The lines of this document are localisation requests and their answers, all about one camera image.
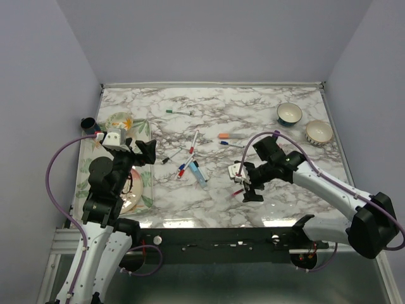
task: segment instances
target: marble table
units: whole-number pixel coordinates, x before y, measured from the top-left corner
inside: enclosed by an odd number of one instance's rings
[[[284,102],[299,105],[302,120],[293,127],[277,123],[277,106]],[[192,110],[194,116],[166,113],[167,109]],[[275,227],[291,226],[305,214],[342,217],[335,208],[311,192],[289,183],[274,180],[261,192],[264,202],[243,203],[243,195],[227,199],[241,188],[229,179],[227,167],[240,160],[243,149],[219,144],[219,133],[243,133],[249,137],[264,130],[279,130],[298,142],[324,170],[342,181],[346,173],[336,142],[314,147],[305,139],[305,126],[311,120],[328,122],[328,115],[319,89],[293,88],[145,88],[105,89],[98,114],[99,121],[118,111],[145,118],[151,124],[152,138],[158,144],[154,170],[154,204],[140,214],[131,215],[143,228],[191,227]],[[202,189],[190,170],[181,179],[177,168],[188,157],[179,153],[162,165],[161,161],[179,147],[189,148],[196,130],[196,157],[210,180]],[[293,147],[279,139],[286,153]],[[247,161],[261,163],[253,148]]]

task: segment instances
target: wall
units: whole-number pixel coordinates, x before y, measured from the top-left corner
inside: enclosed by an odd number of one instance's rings
[[[324,81],[371,0],[57,0],[102,83]]]
[[[53,153],[94,115],[99,82],[54,0],[0,3],[0,303],[35,303],[54,229],[62,223],[45,190]],[[78,147],[51,174],[68,208]]]
[[[388,194],[403,225],[404,84],[405,2],[374,0],[326,92],[356,185]],[[387,254],[405,299],[405,250]]]

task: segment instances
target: green marker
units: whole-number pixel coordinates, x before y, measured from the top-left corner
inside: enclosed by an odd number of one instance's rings
[[[171,114],[183,114],[183,115],[189,115],[192,116],[192,112],[183,112],[183,111],[173,111],[173,110],[166,110],[166,113],[171,113]]]

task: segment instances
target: tray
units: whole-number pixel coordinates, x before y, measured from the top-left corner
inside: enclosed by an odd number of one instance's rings
[[[105,123],[99,123],[102,131],[106,130]],[[149,122],[144,119],[134,119],[132,128],[127,132],[127,137],[132,137],[131,147],[135,153],[140,153],[139,148],[135,145],[135,140],[148,142],[151,140],[151,128]],[[83,204],[89,194],[90,185],[87,181],[89,178],[89,166],[92,160],[100,156],[113,158],[99,142],[89,138],[84,139],[80,143],[80,153],[77,167],[75,197],[73,199],[73,217],[76,220],[81,220],[83,215]],[[137,167],[136,170],[142,177],[144,191],[142,199],[129,211],[120,215],[141,213],[148,210],[153,205],[153,171],[151,165]]]

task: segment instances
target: black mug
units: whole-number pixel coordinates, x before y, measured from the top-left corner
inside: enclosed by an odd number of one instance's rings
[[[82,118],[80,126],[87,135],[92,135],[97,131],[101,131],[100,126],[92,117]]]

